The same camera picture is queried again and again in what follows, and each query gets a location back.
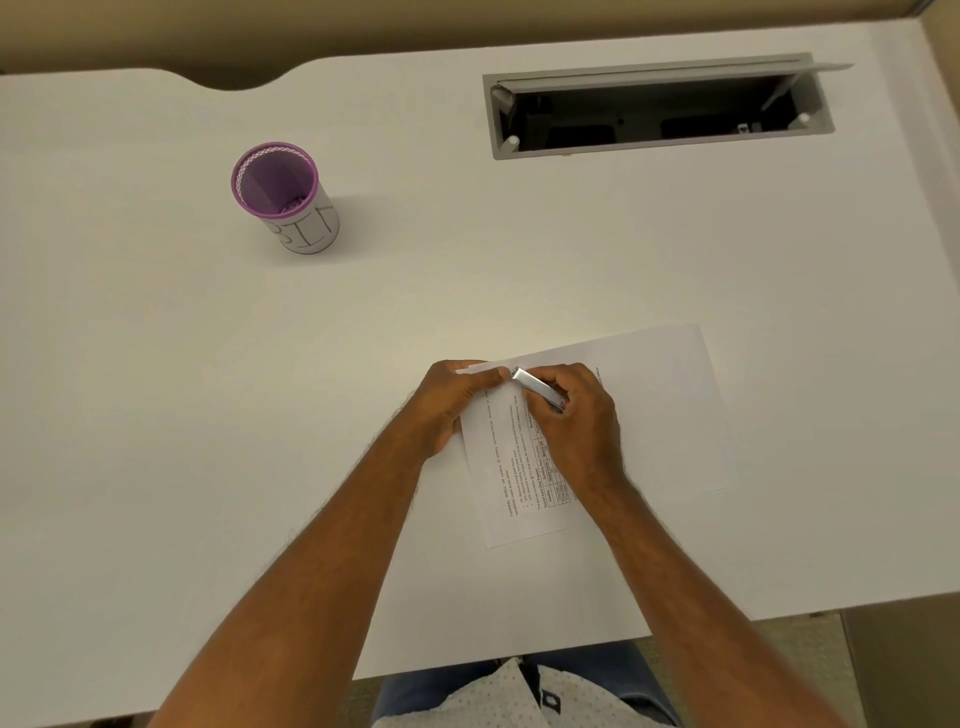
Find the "printed paper sheet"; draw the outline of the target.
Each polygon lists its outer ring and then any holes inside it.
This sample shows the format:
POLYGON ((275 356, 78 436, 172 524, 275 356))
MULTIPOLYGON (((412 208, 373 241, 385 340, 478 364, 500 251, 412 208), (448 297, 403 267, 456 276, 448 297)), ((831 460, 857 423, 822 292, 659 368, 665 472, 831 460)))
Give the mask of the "printed paper sheet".
POLYGON ((460 418, 471 491, 489 549, 586 520, 522 392, 509 379, 477 395, 460 418))

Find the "white dotted shirt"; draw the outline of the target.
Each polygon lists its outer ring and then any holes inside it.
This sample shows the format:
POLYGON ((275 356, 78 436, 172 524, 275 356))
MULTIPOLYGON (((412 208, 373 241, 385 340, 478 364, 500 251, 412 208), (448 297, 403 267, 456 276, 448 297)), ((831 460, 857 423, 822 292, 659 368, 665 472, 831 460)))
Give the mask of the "white dotted shirt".
POLYGON ((390 675, 370 728, 680 728, 666 699, 522 658, 390 675))

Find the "person's left hand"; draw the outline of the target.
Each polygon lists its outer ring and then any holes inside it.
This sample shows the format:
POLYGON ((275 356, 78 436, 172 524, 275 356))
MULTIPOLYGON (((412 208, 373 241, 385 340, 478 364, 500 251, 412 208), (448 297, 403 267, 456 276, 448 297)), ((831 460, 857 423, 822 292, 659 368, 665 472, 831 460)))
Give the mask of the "person's left hand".
POLYGON ((422 444, 426 458, 438 455, 456 431, 460 417, 473 400, 485 393, 467 395, 468 369, 482 365, 481 360, 441 360, 427 370, 414 394, 403 406, 404 421, 410 423, 422 444))

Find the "person's right forearm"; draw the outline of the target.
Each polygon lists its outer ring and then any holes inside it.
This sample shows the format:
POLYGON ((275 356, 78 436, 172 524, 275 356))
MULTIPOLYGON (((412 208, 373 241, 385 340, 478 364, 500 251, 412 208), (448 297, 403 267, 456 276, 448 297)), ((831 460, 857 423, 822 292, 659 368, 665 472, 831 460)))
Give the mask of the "person's right forearm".
POLYGON ((696 728, 850 728, 668 533, 618 468, 567 475, 696 728))

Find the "person's right hand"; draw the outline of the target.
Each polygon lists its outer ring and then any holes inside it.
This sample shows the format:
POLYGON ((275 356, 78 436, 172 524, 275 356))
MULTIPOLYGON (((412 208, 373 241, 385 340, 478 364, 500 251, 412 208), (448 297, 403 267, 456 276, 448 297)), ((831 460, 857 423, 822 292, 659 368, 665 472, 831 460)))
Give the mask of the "person's right hand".
POLYGON ((530 374, 562 391, 561 446, 548 446, 559 473, 583 508, 595 515, 631 483, 623 466, 618 413, 596 374, 582 363, 536 367, 530 374))

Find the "blank white paper sheet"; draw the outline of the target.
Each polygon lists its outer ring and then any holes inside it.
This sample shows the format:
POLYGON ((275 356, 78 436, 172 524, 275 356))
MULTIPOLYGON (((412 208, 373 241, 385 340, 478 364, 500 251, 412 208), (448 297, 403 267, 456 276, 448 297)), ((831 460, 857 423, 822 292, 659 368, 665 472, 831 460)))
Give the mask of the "blank white paper sheet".
POLYGON ((659 325, 512 363, 576 362, 613 398, 626 471, 652 504, 687 504, 736 484, 734 440, 698 324, 659 325))

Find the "person's left forearm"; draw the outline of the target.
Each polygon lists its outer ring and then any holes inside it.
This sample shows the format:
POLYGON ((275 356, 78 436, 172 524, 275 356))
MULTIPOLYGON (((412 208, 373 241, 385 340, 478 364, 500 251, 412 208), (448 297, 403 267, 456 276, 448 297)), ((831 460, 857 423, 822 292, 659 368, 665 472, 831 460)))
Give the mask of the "person's left forearm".
POLYGON ((331 728, 426 461, 459 429, 399 416, 230 611, 149 728, 331 728))

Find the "purple mesh pen cup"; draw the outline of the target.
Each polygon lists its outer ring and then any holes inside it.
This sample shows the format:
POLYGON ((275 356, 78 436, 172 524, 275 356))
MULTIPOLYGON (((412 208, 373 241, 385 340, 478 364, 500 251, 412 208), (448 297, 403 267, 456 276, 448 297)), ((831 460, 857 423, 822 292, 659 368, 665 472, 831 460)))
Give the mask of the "purple mesh pen cup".
POLYGON ((230 187, 239 207, 292 253, 323 252, 339 234, 340 217, 317 165, 297 145, 274 141, 249 149, 234 164, 230 187))

